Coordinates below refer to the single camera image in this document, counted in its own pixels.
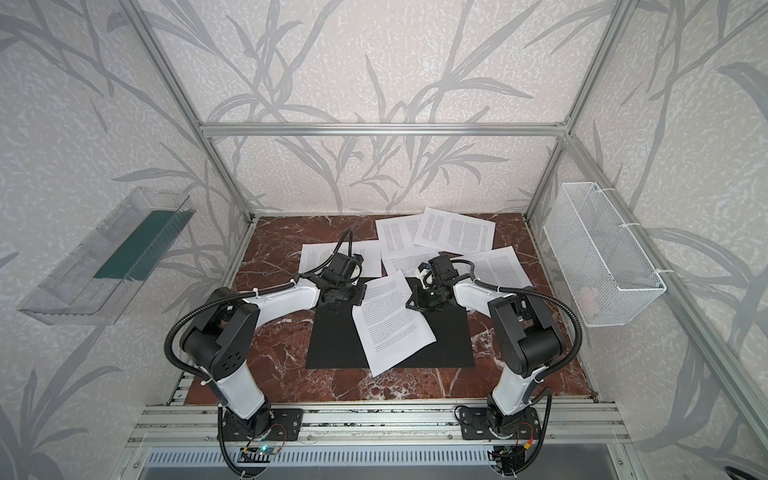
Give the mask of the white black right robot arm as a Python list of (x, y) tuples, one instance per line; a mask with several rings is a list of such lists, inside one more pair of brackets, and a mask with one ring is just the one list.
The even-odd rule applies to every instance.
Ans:
[(576, 313), (533, 287), (498, 286), (480, 280), (474, 264), (445, 255), (421, 263), (420, 285), (406, 307), (422, 313), (447, 305), (474, 310), (494, 324), (505, 367), (488, 400), (489, 416), (510, 420), (533, 404), (535, 386), (572, 362), (583, 341)]

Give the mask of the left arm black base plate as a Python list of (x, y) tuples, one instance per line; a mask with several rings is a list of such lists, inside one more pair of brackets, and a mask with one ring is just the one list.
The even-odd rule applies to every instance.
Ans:
[(222, 414), (217, 438), (224, 442), (293, 442), (298, 439), (304, 411), (300, 408), (273, 408), (269, 412), (262, 409), (251, 420), (241, 419), (228, 408), (224, 408)]

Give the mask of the white black file folder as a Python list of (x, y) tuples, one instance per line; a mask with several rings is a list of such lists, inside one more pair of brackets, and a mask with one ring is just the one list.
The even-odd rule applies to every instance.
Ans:
[[(361, 278), (357, 284), (368, 282)], [(345, 302), (337, 314), (316, 307), (305, 367), (307, 369), (367, 369), (368, 362)], [(467, 368), (475, 365), (467, 311), (449, 303), (424, 314), (436, 342), (403, 360), (398, 368)]]

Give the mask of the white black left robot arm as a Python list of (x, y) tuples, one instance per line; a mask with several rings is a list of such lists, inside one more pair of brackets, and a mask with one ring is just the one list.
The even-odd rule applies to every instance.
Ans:
[(267, 415), (266, 396), (247, 366), (255, 331), (294, 312), (359, 300), (365, 291), (358, 283), (363, 264), (360, 254), (334, 253), (287, 283), (242, 292), (214, 290), (169, 333), (167, 342), (172, 343), (184, 331), (179, 346), (193, 363), (174, 361), (201, 378), (235, 417), (255, 421)]

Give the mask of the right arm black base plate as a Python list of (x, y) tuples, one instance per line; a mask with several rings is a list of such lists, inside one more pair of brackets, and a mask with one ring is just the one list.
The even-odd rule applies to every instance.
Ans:
[(534, 407), (502, 415), (496, 408), (457, 405), (455, 420), (464, 440), (511, 440), (532, 442), (541, 435), (541, 424)]

